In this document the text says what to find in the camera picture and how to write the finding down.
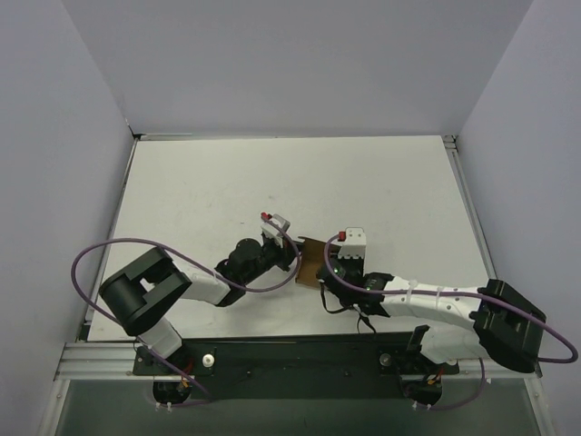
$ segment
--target black cable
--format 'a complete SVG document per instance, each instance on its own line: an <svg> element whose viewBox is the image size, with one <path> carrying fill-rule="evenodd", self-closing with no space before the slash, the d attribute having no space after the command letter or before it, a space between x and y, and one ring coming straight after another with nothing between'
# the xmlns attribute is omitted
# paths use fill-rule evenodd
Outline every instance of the black cable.
<svg viewBox="0 0 581 436"><path fill-rule="evenodd" d="M336 309L334 311L330 311L329 309L327 309L327 299L325 299L325 285L323 283L320 284L320 300L323 303L323 309L325 309L325 311L327 311L327 313L330 313L331 315L334 315L336 313L343 313L353 309L353 306L341 307L340 309Z"/></svg>
<svg viewBox="0 0 581 436"><path fill-rule="evenodd" d="M373 332L373 334L378 334L378 331L375 330L375 327L373 327L373 324L371 324L369 317L363 316L362 313L359 313L359 318L357 319L357 333L361 334L361 332L359 331L359 323L360 322L363 322L365 325L367 325L369 327L369 329Z"/></svg>

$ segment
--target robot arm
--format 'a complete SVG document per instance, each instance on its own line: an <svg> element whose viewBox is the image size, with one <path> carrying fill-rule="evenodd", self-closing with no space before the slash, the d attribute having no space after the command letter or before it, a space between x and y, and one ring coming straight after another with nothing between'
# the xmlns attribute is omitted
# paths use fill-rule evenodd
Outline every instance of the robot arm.
<svg viewBox="0 0 581 436"><path fill-rule="evenodd" d="M348 228L340 233L339 240L343 245L330 264L341 279L370 291L407 291L399 294L357 292L335 280L323 265L318 273L321 286L335 294L343 307L357 306L361 313L368 316L412 316L444 322L450 327L430 329L421 342L421 353L434 363L489 357L513 371L535 370L542 338L540 327L477 298L449 296L455 292L460 295L489 295L544 322L546 316L507 283L489 280L481 286L451 288L418 283L386 273L365 274L366 237L363 229ZM417 294L413 292L415 289L432 291L435 295Z"/></svg>
<svg viewBox="0 0 581 436"><path fill-rule="evenodd" d="M263 215L286 232L290 223L279 215ZM262 244L243 239L227 259L218 263L213 276L155 247L107 279L99 294L130 336L136 336L163 358L180 366L182 337L164 315L180 298L225 307L245 291L218 280L246 286L274 266L288 271L296 253L274 227L262 225Z"/></svg>

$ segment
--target screw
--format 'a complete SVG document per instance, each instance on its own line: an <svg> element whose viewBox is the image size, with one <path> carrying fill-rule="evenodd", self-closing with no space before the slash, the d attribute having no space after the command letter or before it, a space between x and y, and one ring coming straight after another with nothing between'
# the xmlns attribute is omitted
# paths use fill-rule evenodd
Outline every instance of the screw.
<svg viewBox="0 0 581 436"><path fill-rule="evenodd" d="M391 356L384 352L379 357L379 364L381 366L390 366L391 365Z"/></svg>

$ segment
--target white cylinder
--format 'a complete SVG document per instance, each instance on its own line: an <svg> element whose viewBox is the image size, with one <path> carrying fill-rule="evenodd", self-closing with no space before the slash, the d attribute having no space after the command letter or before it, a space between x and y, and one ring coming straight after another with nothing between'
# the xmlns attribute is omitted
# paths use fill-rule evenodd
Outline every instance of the white cylinder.
<svg viewBox="0 0 581 436"><path fill-rule="evenodd" d="M182 346L182 337L174 330L172 324L161 318L151 329L140 335L146 345L164 359L171 356Z"/></svg>

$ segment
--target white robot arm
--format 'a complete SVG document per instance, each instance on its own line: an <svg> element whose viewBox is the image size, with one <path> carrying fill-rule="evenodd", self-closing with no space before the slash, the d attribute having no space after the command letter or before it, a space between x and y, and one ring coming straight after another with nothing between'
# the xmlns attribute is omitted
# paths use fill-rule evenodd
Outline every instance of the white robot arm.
<svg viewBox="0 0 581 436"><path fill-rule="evenodd" d="M439 324L430 328L421 342L421 353L434 363L489 357L513 371L535 370L542 329L512 312L469 296L487 294L542 322L546 320L537 307L505 282L489 280L480 286L452 288L387 273L364 273L367 239L363 229L347 228L338 239L343 244L330 259L333 271L323 265L318 277L321 292L328 289L344 308L356 308L368 316L409 316L419 318L419 322L445 323L446 327ZM369 293L357 292L357 288Z"/></svg>

